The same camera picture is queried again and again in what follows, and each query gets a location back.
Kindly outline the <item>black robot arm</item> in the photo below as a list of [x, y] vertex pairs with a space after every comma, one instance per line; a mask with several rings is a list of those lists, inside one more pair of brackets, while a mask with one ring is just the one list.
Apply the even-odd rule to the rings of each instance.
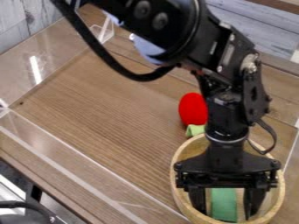
[[244, 191], [244, 214], [252, 217], [276, 187], [279, 161], [264, 150], [247, 152], [248, 129], [263, 125], [271, 97], [251, 40], [212, 14], [204, 0], [90, 0], [135, 34], [135, 47], [158, 68], [131, 72], [108, 53], [66, 0], [51, 0], [94, 53], [134, 81], [154, 81], [176, 67], [191, 71], [208, 107], [207, 150], [174, 165], [175, 184], [191, 206], [206, 213], [210, 188]]

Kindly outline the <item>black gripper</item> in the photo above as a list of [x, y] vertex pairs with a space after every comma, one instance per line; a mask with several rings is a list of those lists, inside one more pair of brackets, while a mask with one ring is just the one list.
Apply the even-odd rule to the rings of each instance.
[[204, 188], [244, 188], [243, 205], [248, 220], [258, 213], [266, 190], [278, 186], [276, 173], [281, 167], [278, 160], [246, 151], [240, 152], [240, 157], [212, 157], [206, 150], [174, 163], [174, 183], [184, 190], [191, 188], [191, 205], [203, 214], [207, 213]]

